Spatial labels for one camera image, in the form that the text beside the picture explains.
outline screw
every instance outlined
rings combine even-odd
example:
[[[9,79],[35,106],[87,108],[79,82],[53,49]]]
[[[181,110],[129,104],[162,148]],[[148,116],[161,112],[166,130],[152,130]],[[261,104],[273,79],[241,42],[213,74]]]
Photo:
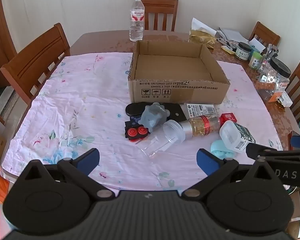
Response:
[[[200,196],[200,191],[194,188],[190,188],[185,191],[185,195],[187,197],[198,197]]]
[[[112,191],[109,189],[101,189],[97,192],[97,196],[101,198],[107,198],[112,196]]]

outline red box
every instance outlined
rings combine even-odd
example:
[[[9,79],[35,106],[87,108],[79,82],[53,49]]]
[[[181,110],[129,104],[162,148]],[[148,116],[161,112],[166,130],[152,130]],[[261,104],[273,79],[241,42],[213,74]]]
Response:
[[[237,122],[237,119],[233,113],[225,113],[220,116],[220,126],[222,126],[228,120]]]

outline green lid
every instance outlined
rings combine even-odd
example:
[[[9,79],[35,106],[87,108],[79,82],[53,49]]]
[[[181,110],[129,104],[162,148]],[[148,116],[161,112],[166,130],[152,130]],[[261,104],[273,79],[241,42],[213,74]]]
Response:
[[[252,54],[252,56],[255,57],[257,60],[262,59],[262,55],[260,53],[256,52],[256,51]]]

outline silver cap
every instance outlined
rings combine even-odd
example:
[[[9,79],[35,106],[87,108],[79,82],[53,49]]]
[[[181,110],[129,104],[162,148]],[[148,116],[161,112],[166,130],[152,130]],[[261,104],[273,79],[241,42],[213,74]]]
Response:
[[[183,128],[183,131],[186,134],[186,139],[190,139],[193,137],[193,132],[192,132],[192,126],[190,124],[190,122],[187,121],[182,121],[179,123],[181,125],[181,127]]]

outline black lid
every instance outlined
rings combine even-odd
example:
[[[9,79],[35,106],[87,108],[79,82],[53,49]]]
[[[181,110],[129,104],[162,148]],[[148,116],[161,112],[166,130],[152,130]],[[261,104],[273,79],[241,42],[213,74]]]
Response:
[[[284,76],[285,78],[289,78],[291,75],[291,70],[280,60],[277,58],[271,58],[270,65],[273,67],[275,71],[277,71],[280,75]]]
[[[244,50],[246,50],[248,52],[252,50],[251,47],[248,44],[244,43],[244,42],[239,42],[238,46],[241,49],[244,49]]]

